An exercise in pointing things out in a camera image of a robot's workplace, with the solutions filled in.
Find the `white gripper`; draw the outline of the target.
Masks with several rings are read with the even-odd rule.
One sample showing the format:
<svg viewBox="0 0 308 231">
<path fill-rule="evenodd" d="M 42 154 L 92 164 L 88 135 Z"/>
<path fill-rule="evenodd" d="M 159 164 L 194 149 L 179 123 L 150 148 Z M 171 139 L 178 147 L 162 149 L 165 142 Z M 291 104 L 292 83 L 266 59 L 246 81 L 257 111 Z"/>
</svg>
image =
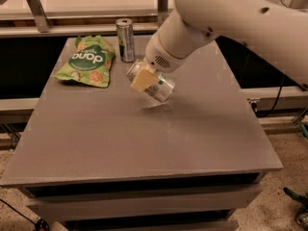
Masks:
<svg viewBox="0 0 308 231">
<path fill-rule="evenodd" d="M 184 62 L 186 57 L 187 54 L 182 52 L 176 38 L 164 37 L 159 32 L 155 33 L 145 48 L 144 61 L 150 66 L 134 64 L 131 67 L 131 72 L 135 74 L 131 87 L 138 92 L 143 92 L 157 83 L 158 71 L 173 72 Z"/>
</svg>

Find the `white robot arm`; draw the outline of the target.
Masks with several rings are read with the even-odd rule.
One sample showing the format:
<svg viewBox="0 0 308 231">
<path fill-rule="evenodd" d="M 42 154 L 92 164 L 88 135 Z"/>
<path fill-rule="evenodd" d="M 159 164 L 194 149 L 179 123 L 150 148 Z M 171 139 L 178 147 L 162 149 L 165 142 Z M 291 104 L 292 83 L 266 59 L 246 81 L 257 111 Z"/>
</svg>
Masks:
<svg viewBox="0 0 308 231">
<path fill-rule="evenodd" d="M 266 0 L 174 0 L 145 49 L 131 87 L 144 91 L 218 37 L 232 39 L 303 88 L 308 86 L 308 13 Z"/>
</svg>

